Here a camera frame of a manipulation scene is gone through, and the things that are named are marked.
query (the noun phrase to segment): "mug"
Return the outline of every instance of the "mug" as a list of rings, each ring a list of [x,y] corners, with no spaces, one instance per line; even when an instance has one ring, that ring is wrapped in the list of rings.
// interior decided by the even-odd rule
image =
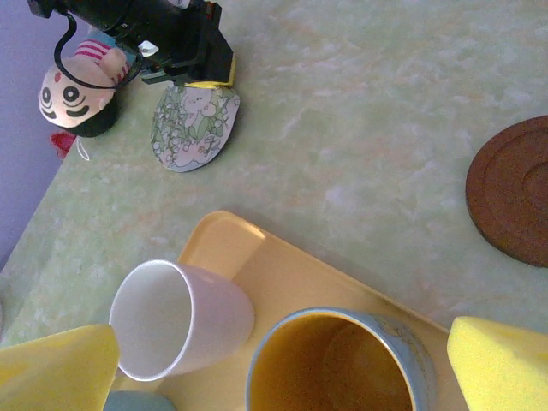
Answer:
[[[120,369],[137,381],[153,381],[235,352],[251,334],[254,313],[228,279],[157,259],[124,279],[109,324],[120,346]]]
[[[419,340],[397,320],[337,307],[277,323],[247,375],[247,411],[426,411],[436,376]]]

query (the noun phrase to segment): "teal object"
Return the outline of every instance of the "teal object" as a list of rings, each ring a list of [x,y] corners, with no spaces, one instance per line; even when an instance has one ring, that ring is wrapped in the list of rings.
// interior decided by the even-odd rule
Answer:
[[[111,36],[99,30],[93,30],[92,32],[88,33],[86,36],[86,40],[97,40],[105,45],[108,45],[109,47],[118,47],[118,45],[116,44],[116,41]],[[133,64],[135,61],[135,54],[127,52],[123,48],[120,48],[120,47],[118,48],[123,51],[123,54],[126,55],[128,64],[129,65]]]
[[[112,391],[103,411],[176,411],[165,396],[144,391]]]
[[[361,313],[339,307],[311,307],[291,313],[280,320],[260,342],[247,374],[247,409],[251,409],[253,370],[267,342],[273,334],[288,323],[314,314],[329,314],[336,318],[346,319],[373,334],[390,351],[398,363],[408,384],[409,395],[414,404],[413,410],[429,411],[433,408],[437,392],[436,371],[426,348],[406,325],[397,319],[384,315]]]

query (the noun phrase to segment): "green coaster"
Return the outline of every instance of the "green coaster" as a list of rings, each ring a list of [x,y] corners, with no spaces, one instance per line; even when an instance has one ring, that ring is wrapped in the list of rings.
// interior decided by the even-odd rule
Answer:
[[[154,154],[179,173],[206,165],[229,139],[239,107],[231,88],[168,86],[152,123]]]

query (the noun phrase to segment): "mug rim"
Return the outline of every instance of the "mug rim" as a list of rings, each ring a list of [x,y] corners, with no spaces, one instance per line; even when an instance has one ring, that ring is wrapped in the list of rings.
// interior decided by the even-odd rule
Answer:
[[[141,381],[141,382],[156,381],[158,379],[161,379],[161,378],[169,375],[169,373],[177,366],[177,364],[179,364],[179,362],[181,361],[181,358],[183,357],[183,355],[187,351],[188,345],[190,344],[190,336],[194,332],[194,327],[195,327],[195,322],[196,322],[195,296],[194,296],[194,293],[192,291],[192,288],[190,286],[190,282],[188,281],[187,274],[185,273],[185,271],[179,265],[177,265],[177,264],[175,264],[171,261],[168,261],[167,259],[149,259],[147,261],[144,261],[144,262],[140,263],[135,268],[133,268],[133,270],[131,270],[131,272],[129,272],[129,274],[127,274],[127,276],[123,279],[122,283],[118,287],[118,290],[116,291],[114,299],[112,300],[112,304],[110,305],[109,325],[112,326],[112,313],[114,311],[115,304],[120,299],[121,290],[122,290],[122,287],[124,286],[124,284],[131,281],[131,277],[134,277],[135,273],[137,273],[139,270],[142,270],[143,268],[147,268],[150,265],[168,266],[170,268],[175,269],[181,275],[181,277],[182,277],[182,279],[185,282],[185,285],[187,287],[188,294],[190,295],[190,324],[188,326],[187,337],[186,337],[185,342],[184,342],[184,344],[182,345],[182,347],[179,351],[179,354],[164,370],[162,370],[160,372],[157,372],[156,374],[148,375],[148,376],[136,375],[133,372],[129,372],[122,365],[122,362],[120,360],[118,361],[118,367],[120,367],[120,369],[123,371],[124,374],[126,374],[128,377],[134,379],[135,381]]]
[[[407,371],[403,368],[402,365],[402,356],[398,354],[396,348],[393,346],[393,344],[389,341],[386,341],[382,336],[379,335],[378,332],[375,330],[372,330],[371,326],[366,322],[369,318],[373,316],[379,316],[379,317],[387,317],[383,314],[376,314],[376,313],[363,313],[360,311],[353,311],[348,310],[346,308],[338,308],[338,307],[309,307],[309,308],[303,308],[301,310],[295,311],[291,314],[288,314],[283,319],[279,320],[275,325],[273,325],[268,332],[265,334],[265,336],[261,339],[259,345],[255,349],[255,352],[253,353],[253,358],[251,360],[251,363],[249,365],[249,369],[247,371],[247,381],[246,381],[246,409],[249,409],[250,402],[251,402],[251,381],[253,379],[253,371],[255,369],[255,366],[257,364],[257,360],[259,359],[260,354],[263,352],[263,349],[265,348],[265,345],[268,343],[268,341],[271,339],[272,335],[274,335],[276,332],[279,331],[279,329],[286,325],[287,323],[290,323],[296,319],[300,319],[303,317],[306,317],[309,314],[317,314],[321,317],[331,317],[331,318],[339,318],[344,319],[348,321],[349,323],[358,325],[365,331],[369,332],[371,335],[375,337],[377,341],[383,344],[384,348],[390,353],[390,356],[397,364],[397,367],[400,370],[400,373],[403,376],[403,379],[405,381],[405,385],[408,389],[409,398],[411,400],[411,409],[412,411],[420,411],[417,408],[417,399],[416,399],[416,392],[418,391],[418,387],[416,386],[416,383],[411,381],[409,379]]]

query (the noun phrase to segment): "green marble surface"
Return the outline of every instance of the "green marble surface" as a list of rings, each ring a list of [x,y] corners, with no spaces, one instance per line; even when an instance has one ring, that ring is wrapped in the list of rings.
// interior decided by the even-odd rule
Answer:
[[[462,314],[548,331],[548,270],[474,228],[464,183],[495,133],[548,111],[540,1],[226,0],[241,110],[230,143],[164,169],[165,85],[135,82],[108,134],[64,161],[0,274],[2,345],[105,322],[124,276],[175,259],[228,209],[449,326]]]

